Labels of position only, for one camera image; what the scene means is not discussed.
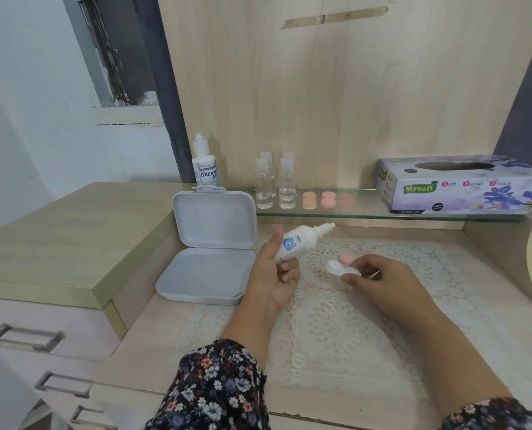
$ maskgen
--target finger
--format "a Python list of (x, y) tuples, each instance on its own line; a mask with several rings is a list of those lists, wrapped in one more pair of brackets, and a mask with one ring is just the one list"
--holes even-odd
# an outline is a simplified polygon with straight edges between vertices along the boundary
[(377, 282), (358, 276), (357, 274), (342, 274), (340, 279), (366, 296), (373, 294), (376, 287), (380, 286)]
[(294, 267), (293, 269), (282, 274), (280, 278), (282, 282), (290, 282), (292, 280), (298, 282), (300, 280), (300, 269), (298, 267)]
[(274, 258), (280, 246), (282, 245), (282, 240), (284, 239), (284, 231), (281, 227), (278, 227), (270, 239), (262, 246), (260, 252), (258, 253), (258, 259), (260, 260), (271, 260)]
[(278, 273), (287, 272), (288, 270), (298, 267), (299, 265), (300, 265), (300, 261), (298, 261), (295, 258), (292, 258), (291, 260), (288, 260), (288, 261), (284, 261), (282, 264), (277, 266)]
[(383, 271), (390, 261), (391, 259), (385, 258), (385, 256), (368, 253), (354, 260), (350, 267), (356, 268), (364, 277), (367, 277), (378, 270)]

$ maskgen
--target white plastic storage box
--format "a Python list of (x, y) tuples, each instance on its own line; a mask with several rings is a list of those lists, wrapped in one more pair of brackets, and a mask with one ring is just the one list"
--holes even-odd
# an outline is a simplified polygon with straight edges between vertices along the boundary
[(199, 186), (173, 198), (179, 252), (156, 282), (161, 296), (179, 302), (234, 305), (241, 301), (256, 260), (256, 204), (243, 191)]

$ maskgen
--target window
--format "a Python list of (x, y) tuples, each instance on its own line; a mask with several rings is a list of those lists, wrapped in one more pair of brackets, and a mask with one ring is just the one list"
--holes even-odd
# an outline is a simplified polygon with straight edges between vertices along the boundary
[(63, 0), (100, 106), (98, 124), (162, 122), (133, 0)]

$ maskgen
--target desk surface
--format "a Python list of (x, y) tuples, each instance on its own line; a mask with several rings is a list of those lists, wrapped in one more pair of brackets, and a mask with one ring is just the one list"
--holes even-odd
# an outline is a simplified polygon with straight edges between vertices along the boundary
[[(259, 225), (268, 234), (273, 225)], [(436, 242), (460, 269), (494, 315), (532, 357), (532, 301), (461, 231), (338, 227), (335, 237), (406, 239)], [(111, 356), (96, 383), (163, 394), (172, 382), (170, 356), (176, 335), (192, 310), (189, 303), (170, 302), (155, 295), (126, 338)], [(428, 402), (393, 404), (377, 398), (337, 396), (317, 391), (269, 385), (266, 400), (272, 412), (321, 419), (365, 428), (436, 428), (439, 417)]]
[(176, 227), (192, 184), (96, 182), (0, 228), (0, 299), (103, 308)]

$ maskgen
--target hand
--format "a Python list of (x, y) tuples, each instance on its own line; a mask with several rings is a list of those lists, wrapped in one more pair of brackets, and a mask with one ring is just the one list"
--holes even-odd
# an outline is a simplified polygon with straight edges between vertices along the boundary
[(342, 281), (359, 290), (385, 315), (412, 330), (423, 328), (441, 310), (407, 264), (367, 254), (351, 263), (362, 274), (343, 274)]
[(282, 245), (284, 231), (278, 228), (261, 248), (250, 271), (246, 294), (268, 299), (268, 309), (276, 315), (290, 303), (300, 280), (299, 261), (291, 259), (276, 265), (274, 256)]

